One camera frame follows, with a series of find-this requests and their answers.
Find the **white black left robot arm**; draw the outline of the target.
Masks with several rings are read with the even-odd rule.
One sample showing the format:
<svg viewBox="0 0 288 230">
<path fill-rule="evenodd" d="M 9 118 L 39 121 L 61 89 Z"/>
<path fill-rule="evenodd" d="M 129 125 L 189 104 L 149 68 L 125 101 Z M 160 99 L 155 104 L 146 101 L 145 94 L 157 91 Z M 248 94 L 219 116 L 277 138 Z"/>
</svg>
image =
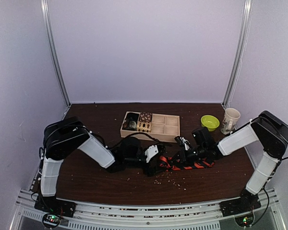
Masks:
<svg viewBox="0 0 288 230">
<path fill-rule="evenodd" d="M 41 206 L 49 213 L 59 209 L 56 187 L 60 168 L 64 160 L 76 150 L 85 153 L 110 173 L 134 167 L 143 169 L 148 176 L 154 175 L 159 157 L 165 152 L 165 145 L 145 134 L 155 144 L 144 149 L 137 135 L 131 134 L 113 147 L 108 147 L 100 135 L 89 130 L 76 116 L 48 125 L 44 130 L 43 147 L 40 150 Z"/>
</svg>

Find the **red navy striped tie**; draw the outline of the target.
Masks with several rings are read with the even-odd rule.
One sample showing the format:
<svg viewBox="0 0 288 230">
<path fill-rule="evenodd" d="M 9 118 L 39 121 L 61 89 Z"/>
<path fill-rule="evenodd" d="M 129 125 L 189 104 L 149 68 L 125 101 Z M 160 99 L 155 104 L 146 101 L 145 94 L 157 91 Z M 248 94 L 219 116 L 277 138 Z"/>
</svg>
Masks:
<svg viewBox="0 0 288 230">
<path fill-rule="evenodd" d="M 211 168 L 215 165 L 215 162 L 207 161 L 206 159 L 194 162 L 181 162 L 174 157 L 160 156 L 157 164 L 159 168 L 164 169 L 165 171 L 178 171 Z"/>
</svg>

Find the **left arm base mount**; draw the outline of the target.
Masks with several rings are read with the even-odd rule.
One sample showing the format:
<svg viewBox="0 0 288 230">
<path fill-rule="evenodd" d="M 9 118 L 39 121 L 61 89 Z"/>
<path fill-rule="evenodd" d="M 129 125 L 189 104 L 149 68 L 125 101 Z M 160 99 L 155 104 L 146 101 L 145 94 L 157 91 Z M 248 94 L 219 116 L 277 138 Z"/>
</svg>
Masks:
<svg viewBox="0 0 288 230">
<path fill-rule="evenodd" d="M 64 217 L 74 216 L 76 208 L 74 202 L 60 200 L 56 196 L 45 197 L 40 192 L 33 192 L 31 199 L 35 202 L 34 208 L 44 212 L 41 222 L 47 230 L 58 227 Z"/>
</svg>

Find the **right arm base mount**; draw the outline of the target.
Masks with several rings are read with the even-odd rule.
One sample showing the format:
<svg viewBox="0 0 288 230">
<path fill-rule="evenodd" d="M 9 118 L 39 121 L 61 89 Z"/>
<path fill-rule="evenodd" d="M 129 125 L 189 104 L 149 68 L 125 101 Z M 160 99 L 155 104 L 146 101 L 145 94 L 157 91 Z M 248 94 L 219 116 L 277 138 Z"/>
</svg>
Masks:
<svg viewBox="0 0 288 230">
<path fill-rule="evenodd" d="M 223 217 L 235 216 L 238 226 L 244 229 L 253 227 L 263 218 L 270 205 L 270 197 L 265 187 L 262 191 L 266 195 L 267 205 L 260 217 L 256 217 L 254 214 L 255 209 L 262 207 L 259 196 L 249 193 L 246 189 L 242 190 L 239 198 L 219 203 Z"/>
</svg>

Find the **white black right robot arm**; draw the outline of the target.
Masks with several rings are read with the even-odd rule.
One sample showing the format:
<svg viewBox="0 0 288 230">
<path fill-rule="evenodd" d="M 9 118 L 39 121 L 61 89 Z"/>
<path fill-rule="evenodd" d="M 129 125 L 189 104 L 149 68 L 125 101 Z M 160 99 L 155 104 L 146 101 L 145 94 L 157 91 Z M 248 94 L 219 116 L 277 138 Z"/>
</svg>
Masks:
<svg viewBox="0 0 288 230">
<path fill-rule="evenodd" d="M 183 137 L 175 138 L 182 147 L 179 166 L 192 167 L 197 163 L 208 166 L 251 145 L 262 147 L 260 161 L 236 202 L 237 208 L 243 212 L 254 205 L 255 197 L 272 179 L 288 149 L 288 124 L 269 111 L 261 112 L 219 141 L 214 140 L 206 127 L 194 130 L 192 135 L 196 142 L 194 147 Z"/>
</svg>

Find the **wooden compartment box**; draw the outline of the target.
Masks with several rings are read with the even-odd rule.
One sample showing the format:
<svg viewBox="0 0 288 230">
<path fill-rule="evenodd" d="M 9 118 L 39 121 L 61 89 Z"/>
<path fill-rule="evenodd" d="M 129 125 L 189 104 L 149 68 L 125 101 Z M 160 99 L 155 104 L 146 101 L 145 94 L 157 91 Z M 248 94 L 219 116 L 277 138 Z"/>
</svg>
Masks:
<svg viewBox="0 0 288 230">
<path fill-rule="evenodd" d="M 162 142 L 174 143 L 180 135 L 180 117 L 178 115 L 154 114 L 148 112 L 127 111 L 120 127 L 122 138 L 140 132 L 136 138 L 150 140 L 147 133 Z"/>
</svg>

